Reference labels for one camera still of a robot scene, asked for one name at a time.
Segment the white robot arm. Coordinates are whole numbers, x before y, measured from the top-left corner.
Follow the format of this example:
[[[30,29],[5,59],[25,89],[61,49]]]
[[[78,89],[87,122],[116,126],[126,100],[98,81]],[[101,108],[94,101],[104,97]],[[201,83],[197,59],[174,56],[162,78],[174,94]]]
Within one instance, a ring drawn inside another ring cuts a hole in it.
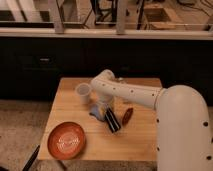
[[[108,69],[94,77],[91,86],[102,102],[116,96],[156,111],[157,171],[213,171],[208,107],[196,89],[119,83]]]

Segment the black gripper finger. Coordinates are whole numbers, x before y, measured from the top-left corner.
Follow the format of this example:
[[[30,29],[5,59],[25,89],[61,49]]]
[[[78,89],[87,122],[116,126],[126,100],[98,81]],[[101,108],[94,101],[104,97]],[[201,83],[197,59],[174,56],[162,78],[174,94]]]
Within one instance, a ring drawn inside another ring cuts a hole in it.
[[[111,132],[114,133],[116,131],[116,123],[115,123],[115,119],[113,118],[113,116],[111,115],[110,112],[107,112],[105,114],[105,120],[106,120]]]
[[[111,131],[118,131],[121,129],[119,122],[110,108],[107,109],[107,122]]]

